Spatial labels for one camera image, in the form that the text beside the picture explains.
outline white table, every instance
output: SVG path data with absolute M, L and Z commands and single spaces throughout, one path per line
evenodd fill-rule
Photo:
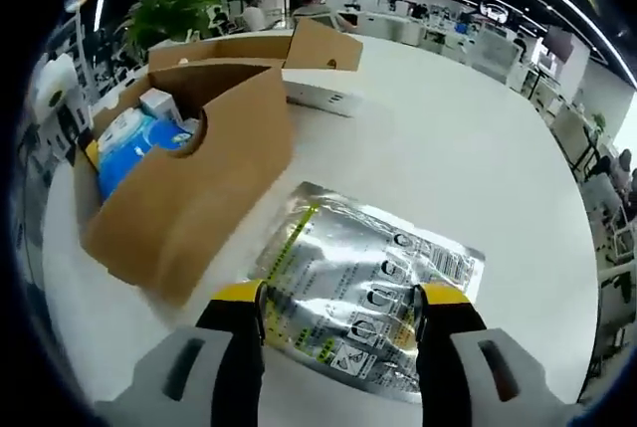
M 117 396 L 135 362 L 212 292 L 245 276 L 288 194 L 308 180 L 483 251 L 476 307 L 576 400 L 595 336 L 595 254 L 568 166 L 529 101 L 469 67 L 388 41 L 364 43 L 356 118 L 292 108 L 295 156 L 174 313 L 110 277 L 79 246 L 72 171 L 56 172 L 44 270 L 55 329 L 89 399 Z M 300 80 L 343 74 L 296 71 Z M 353 390 L 266 349 L 260 425 L 420 425 L 420 406 Z

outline foil pouch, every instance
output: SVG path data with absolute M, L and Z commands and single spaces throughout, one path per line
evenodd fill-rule
M 332 379 L 420 402 L 413 287 L 447 283 L 474 302 L 476 250 L 311 183 L 301 184 L 257 260 L 266 341 Z

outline green plant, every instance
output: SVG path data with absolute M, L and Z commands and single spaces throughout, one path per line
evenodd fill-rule
M 596 113 L 593 115 L 592 118 L 597 125 L 597 130 L 599 131 L 599 133 L 603 133 L 603 131 L 606 129 L 606 118 L 604 118 L 604 115 L 602 115 L 601 113 Z
M 143 59 L 150 47 L 165 39 L 185 40 L 190 29 L 199 31 L 202 37 L 210 37 L 206 10 L 221 3 L 221 0 L 139 0 L 121 24 L 125 28 L 124 47 L 131 56 Z

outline open cardboard box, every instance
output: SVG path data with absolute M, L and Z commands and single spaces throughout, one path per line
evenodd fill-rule
M 97 139 L 151 87 L 199 129 L 179 150 L 154 147 L 101 205 L 97 175 L 74 164 L 82 244 L 108 271 L 181 306 L 211 259 L 292 157 L 281 70 L 206 64 L 151 71 L 94 117 Z
M 302 18 L 292 36 L 250 33 L 155 48 L 148 53 L 148 67 L 158 70 L 204 60 L 272 65 L 283 69 L 290 103 L 354 116 L 362 101 L 356 90 L 355 74 L 330 78 L 324 76 L 323 70 L 355 72 L 361 54 L 360 41 Z M 308 69 L 314 71 L 301 74 Z

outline office desk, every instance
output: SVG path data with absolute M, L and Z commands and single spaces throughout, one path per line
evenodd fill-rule
M 289 193 L 308 180 L 483 251 L 476 297 L 576 400 L 595 336 L 595 253 L 577 186 L 528 101 L 469 67 L 356 36 L 368 102 L 343 118 L 291 107 L 294 159 L 245 217 L 180 312 L 109 276 L 80 248 L 72 171 L 55 173 L 44 224 L 47 301 L 89 399 L 117 396 L 135 362 L 210 295 L 251 270 Z M 338 72 L 296 71 L 310 82 Z M 260 425 L 421 425 L 421 407 L 360 392 L 266 348 Z

